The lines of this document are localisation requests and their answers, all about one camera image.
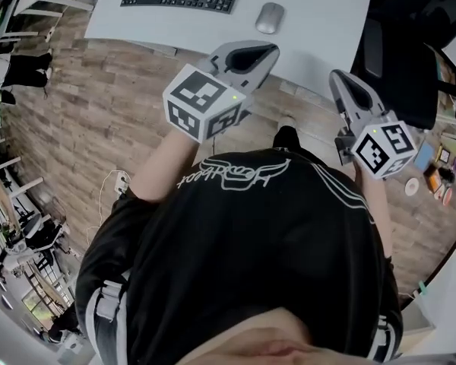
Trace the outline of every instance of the power strip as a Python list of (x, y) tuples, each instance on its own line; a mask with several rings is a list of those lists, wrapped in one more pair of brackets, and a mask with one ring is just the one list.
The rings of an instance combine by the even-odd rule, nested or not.
[(116, 174), (115, 192), (118, 193), (119, 195), (127, 192), (129, 180), (130, 180), (130, 178), (128, 177), (127, 173), (118, 172)]
[(49, 43), (51, 41), (51, 38), (52, 38), (52, 35), (54, 34), (54, 32), (55, 32), (55, 26), (51, 27), (51, 29), (47, 33), (47, 35), (46, 35), (46, 43)]

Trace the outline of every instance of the backpack strap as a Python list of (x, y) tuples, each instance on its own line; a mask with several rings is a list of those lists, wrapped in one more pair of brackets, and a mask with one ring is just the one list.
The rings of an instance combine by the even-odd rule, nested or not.
[(373, 338), (373, 344), (368, 354), (369, 360), (377, 362), (388, 362), (392, 359), (397, 350), (396, 334), (394, 326), (387, 322), (385, 316), (378, 318), (378, 327)]
[(87, 335), (103, 365), (128, 365), (126, 284), (105, 280), (86, 308)]

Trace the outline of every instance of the leg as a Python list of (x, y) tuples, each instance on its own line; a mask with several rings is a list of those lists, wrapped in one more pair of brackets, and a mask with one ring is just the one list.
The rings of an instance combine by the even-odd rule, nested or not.
[(290, 151), (297, 151), (301, 148), (299, 137), (294, 127), (285, 125), (280, 128), (274, 138), (273, 148), (287, 148)]
[(281, 120), (281, 124), (279, 125), (282, 125), (282, 127), (280, 127), (279, 132), (275, 135), (274, 144), (272, 145), (273, 148), (286, 148), (287, 150), (304, 157), (308, 161), (325, 166), (325, 163), (317, 158), (313, 153), (301, 148), (299, 137), (297, 136), (297, 130), (293, 127), (293, 125), (295, 125), (295, 121), (293, 119), (292, 122)]
[(10, 57), (10, 70), (20, 69), (21, 71), (34, 71), (38, 69), (46, 70), (52, 61), (49, 53), (38, 57), (33, 56), (12, 56)]
[(5, 103), (5, 104), (17, 104), (17, 101), (15, 100), (15, 96), (9, 92), (8, 90), (2, 90), (1, 91), (1, 95), (2, 95), (2, 98), (1, 98), (1, 103)]
[(9, 85), (23, 85), (25, 87), (45, 87), (47, 84), (47, 77), (44, 73), (39, 71), (17, 71), (10, 68), (5, 80), (3, 81), (3, 87)]

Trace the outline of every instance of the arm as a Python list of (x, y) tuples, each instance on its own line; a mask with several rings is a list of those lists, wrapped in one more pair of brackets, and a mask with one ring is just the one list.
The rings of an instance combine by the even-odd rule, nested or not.
[(81, 328), (93, 292), (105, 280), (121, 282), (130, 269), (139, 239), (161, 202), (191, 166), (198, 144), (172, 130), (140, 168), (126, 194), (113, 205), (111, 215), (98, 230), (84, 255), (76, 283), (76, 310)]
[(161, 202), (192, 166), (199, 143), (173, 129), (130, 183), (133, 193), (147, 202)]
[(355, 183), (361, 188), (368, 202), (382, 240), (383, 251), (386, 258), (392, 256), (392, 223), (388, 211), (387, 193), (382, 179), (373, 179), (366, 170), (355, 162)]

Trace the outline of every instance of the white cube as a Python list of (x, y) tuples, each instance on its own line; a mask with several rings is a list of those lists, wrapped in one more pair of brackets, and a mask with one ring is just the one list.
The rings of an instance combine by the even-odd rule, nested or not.
[(246, 96), (187, 64), (163, 92), (167, 120), (196, 141), (238, 122)]
[(404, 122), (368, 125), (351, 152), (375, 179), (400, 172), (417, 149)]

